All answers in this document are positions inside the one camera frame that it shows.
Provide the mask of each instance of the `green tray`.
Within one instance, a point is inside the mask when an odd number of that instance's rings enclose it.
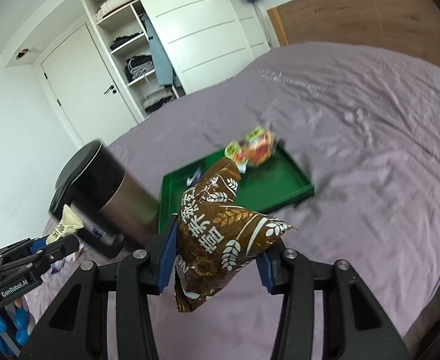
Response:
[[[180,209],[181,196],[187,190],[186,180],[198,167],[203,171],[224,156],[224,149],[192,162],[163,177],[158,218],[161,233],[168,218]],[[314,185],[281,147],[258,168],[248,168],[238,183],[235,204],[268,214],[287,204],[300,203],[313,196]]]

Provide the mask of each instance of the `purple bedsheet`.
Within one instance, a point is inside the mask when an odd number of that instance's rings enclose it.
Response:
[[[286,245],[316,261],[348,259],[404,335],[440,284],[440,68],[364,46],[282,47],[165,105],[110,148],[158,196],[165,173],[259,123],[315,183],[315,197],[274,213],[299,229]],[[37,319],[85,259],[106,261],[88,250],[29,294]],[[270,358],[281,297],[267,294],[255,264],[193,313],[176,311],[171,284],[150,298],[161,359]]]

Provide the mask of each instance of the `white wardrobe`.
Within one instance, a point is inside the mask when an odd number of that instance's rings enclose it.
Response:
[[[151,20],[181,83],[182,89],[172,87],[177,97],[234,76],[269,50],[253,4],[243,0],[134,0],[98,20],[105,1],[82,3],[125,101],[142,112],[146,98],[159,89],[155,71],[132,82],[124,71],[130,57],[151,54],[141,14]],[[115,38],[134,33],[139,34],[110,49]]]

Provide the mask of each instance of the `white panel door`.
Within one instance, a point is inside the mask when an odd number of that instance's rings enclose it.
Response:
[[[57,47],[42,66],[84,143],[99,138],[108,145],[136,126],[86,25]]]
[[[141,3],[186,93],[226,80],[253,60],[250,44],[229,0]]]

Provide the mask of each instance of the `metal screw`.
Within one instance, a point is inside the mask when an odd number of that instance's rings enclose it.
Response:
[[[80,265],[80,268],[84,271],[89,271],[90,269],[93,268],[93,261],[83,261]]]
[[[286,259],[289,259],[289,260],[296,258],[297,255],[298,255],[298,253],[293,249],[285,249],[283,251],[283,257],[285,257]]]
[[[133,252],[133,257],[139,260],[144,259],[146,256],[148,256],[148,252],[144,249],[138,249]]]
[[[340,259],[337,261],[337,267],[342,271],[346,271],[350,268],[350,263],[345,259]]]

